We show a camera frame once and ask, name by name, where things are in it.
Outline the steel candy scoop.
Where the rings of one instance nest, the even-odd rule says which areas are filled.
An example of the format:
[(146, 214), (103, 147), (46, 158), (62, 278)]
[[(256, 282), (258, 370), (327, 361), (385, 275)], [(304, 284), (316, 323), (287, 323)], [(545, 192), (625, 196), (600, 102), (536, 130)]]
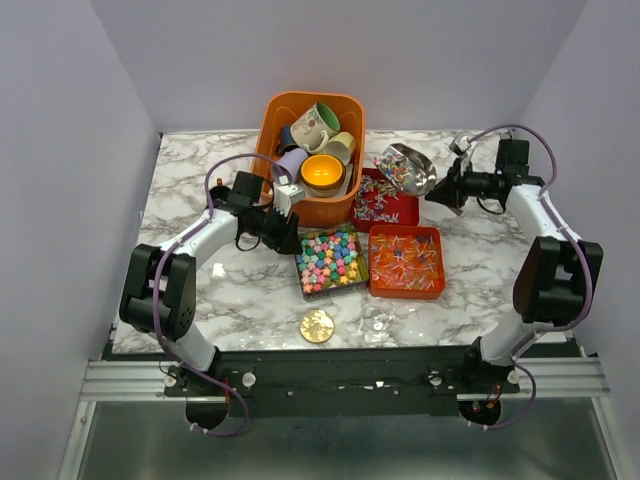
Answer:
[(396, 190), (409, 196), (425, 196), (437, 184), (433, 162), (403, 143), (389, 145), (373, 163)]

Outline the gold tin of star candies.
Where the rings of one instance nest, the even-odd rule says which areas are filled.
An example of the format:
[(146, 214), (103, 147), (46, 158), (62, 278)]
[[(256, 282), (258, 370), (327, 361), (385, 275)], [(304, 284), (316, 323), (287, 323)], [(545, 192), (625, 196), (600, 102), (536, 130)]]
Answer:
[(363, 290), (369, 270), (358, 232), (352, 225), (311, 230), (298, 236), (301, 252), (294, 256), (302, 297), (319, 300)]

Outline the gold round jar lid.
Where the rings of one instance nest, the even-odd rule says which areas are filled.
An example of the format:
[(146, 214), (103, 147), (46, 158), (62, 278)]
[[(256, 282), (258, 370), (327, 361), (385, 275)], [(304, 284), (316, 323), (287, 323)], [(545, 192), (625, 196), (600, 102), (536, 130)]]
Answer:
[(333, 318), (322, 309), (315, 309), (302, 316), (299, 322), (302, 337), (313, 344), (327, 342), (334, 334)]

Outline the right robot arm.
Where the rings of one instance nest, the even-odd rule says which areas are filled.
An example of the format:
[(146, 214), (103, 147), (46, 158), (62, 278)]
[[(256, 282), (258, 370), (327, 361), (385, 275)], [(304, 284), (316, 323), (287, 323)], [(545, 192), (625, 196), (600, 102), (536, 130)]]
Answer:
[(479, 337), (460, 379), (480, 392), (496, 380), (496, 367), (514, 363), (545, 334), (566, 332), (588, 315), (604, 256), (602, 247), (580, 238), (562, 219), (544, 180), (529, 173), (529, 143), (502, 138), (493, 172), (474, 170), (471, 137), (460, 134), (449, 148), (456, 159), (446, 176), (426, 195), (459, 213), (466, 201), (496, 200), (531, 240), (515, 280), (512, 309), (490, 333)]

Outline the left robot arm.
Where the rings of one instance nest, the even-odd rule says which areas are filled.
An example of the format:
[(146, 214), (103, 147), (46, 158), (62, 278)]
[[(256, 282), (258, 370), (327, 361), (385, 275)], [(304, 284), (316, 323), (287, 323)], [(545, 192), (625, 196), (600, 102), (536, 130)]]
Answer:
[(215, 365), (219, 348), (194, 324), (197, 271), (246, 235), (278, 254), (299, 255), (299, 215), (293, 206), (305, 198), (297, 184), (272, 183), (244, 171), (231, 187), (208, 187), (205, 193), (207, 207), (194, 224), (160, 245), (133, 249), (119, 305), (119, 319), (154, 337), (189, 368), (187, 382), (201, 395), (220, 387), (222, 372)]

